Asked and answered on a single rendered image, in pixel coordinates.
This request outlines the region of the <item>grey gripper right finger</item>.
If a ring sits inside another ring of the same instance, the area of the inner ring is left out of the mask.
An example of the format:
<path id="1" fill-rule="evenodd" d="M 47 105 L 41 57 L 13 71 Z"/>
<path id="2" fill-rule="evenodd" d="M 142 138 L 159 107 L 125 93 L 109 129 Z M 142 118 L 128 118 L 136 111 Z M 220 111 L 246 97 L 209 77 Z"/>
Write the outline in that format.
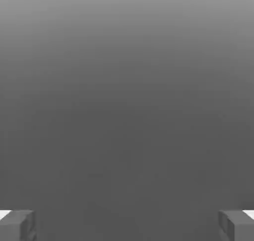
<path id="1" fill-rule="evenodd" d="M 220 210 L 220 241 L 254 241 L 254 210 Z"/>

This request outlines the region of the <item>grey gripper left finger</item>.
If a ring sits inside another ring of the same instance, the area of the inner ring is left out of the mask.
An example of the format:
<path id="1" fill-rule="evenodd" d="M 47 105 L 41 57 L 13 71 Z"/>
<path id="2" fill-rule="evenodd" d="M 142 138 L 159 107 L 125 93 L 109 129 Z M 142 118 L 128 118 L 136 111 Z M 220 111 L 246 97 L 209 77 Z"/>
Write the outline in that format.
<path id="1" fill-rule="evenodd" d="M 0 241 L 37 241 L 36 212 L 0 210 Z"/>

